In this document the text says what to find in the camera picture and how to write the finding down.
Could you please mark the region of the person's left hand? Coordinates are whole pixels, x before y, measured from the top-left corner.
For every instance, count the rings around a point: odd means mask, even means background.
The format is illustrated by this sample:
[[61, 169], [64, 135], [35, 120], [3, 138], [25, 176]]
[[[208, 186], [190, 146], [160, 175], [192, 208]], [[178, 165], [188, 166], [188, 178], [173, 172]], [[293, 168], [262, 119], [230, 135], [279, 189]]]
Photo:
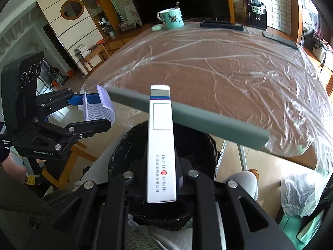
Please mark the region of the person's left hand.
[[15, 178], [20, 183], [24, 183], [29, 169], [26, 163], [28, 163], [26, 157], [18, 156], [10, 151], [7, 159], [2, 163], [2, 167], [11, 177]]

